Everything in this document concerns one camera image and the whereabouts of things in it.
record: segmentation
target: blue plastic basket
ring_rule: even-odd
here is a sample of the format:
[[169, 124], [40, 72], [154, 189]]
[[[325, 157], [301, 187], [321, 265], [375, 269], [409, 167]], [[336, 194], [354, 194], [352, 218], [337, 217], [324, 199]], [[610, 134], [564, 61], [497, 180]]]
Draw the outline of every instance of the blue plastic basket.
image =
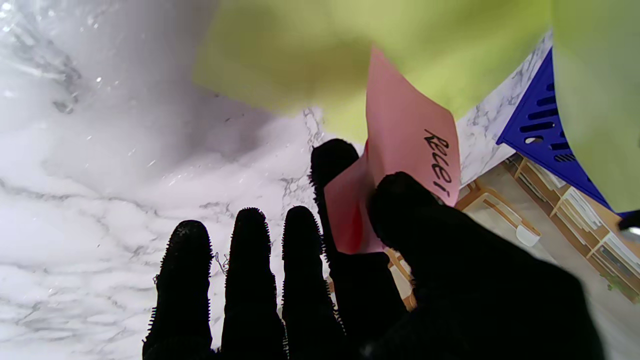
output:
[[551, 50], [498, 138], [552, 174], [611, 208], [584, 172], [564, 137], [556, 104]]

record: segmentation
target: white marble surface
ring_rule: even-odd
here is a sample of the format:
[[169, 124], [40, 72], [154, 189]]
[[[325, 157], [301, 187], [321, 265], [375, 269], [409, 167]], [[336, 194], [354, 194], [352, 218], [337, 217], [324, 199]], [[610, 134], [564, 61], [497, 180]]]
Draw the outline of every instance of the white marble surface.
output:
[[[212, 332], [234, 215], [261, 208], [272, 269], [293, 205], [314, 208], [321, 111], [276, 118], [195, 88], [208, 0], [18, 0], [0, 13], [0, 358], [137, 359], [170, 231], [208, 228]], [[458, 123], [463, 182], [513, 151], [495, 139], [550, 46]]]

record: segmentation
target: black glove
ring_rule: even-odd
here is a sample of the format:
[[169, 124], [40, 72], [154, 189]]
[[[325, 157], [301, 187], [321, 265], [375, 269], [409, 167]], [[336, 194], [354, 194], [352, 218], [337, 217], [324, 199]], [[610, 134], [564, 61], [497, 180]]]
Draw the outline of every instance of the black glove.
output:
[[[369, 214], [385, 245], [402, 253], [412, 268], [418, 306], [407, 313], [387, 255], [341, 254], [331, 237], [323, 189], [357, 158], [354, 148], [341, 140], [313, 151], [311, 178], [322, 240], [306, 208], [287, 214], [286, 335], [276, 314], [264, 216], [245, 209], [232, 237], [220, 351], [209, 349], [211, 247], [200, 223], [183, 222], [172, 235], [158, 276], [158, 306], [143, 357], [603, 358], [576, 278], [458, 210], [439, 205], [410, 176], [398, 173], [379, 184]], [[322, 278], [321, 243], [339, 314]]]

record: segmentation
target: pink sticky note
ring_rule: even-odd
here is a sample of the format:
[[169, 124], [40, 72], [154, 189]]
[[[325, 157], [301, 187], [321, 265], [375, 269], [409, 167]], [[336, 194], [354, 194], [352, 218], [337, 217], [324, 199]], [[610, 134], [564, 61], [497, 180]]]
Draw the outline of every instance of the pink sticky note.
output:
[[335, 245], [346, 254], [383, 250], [365, 204], [386, 175], [406, 172], [445, 204], [458, 200], [460, 150], [451, 112], [416, 90], [375, 47], [367, 125], [365, 154], [324, 189]]

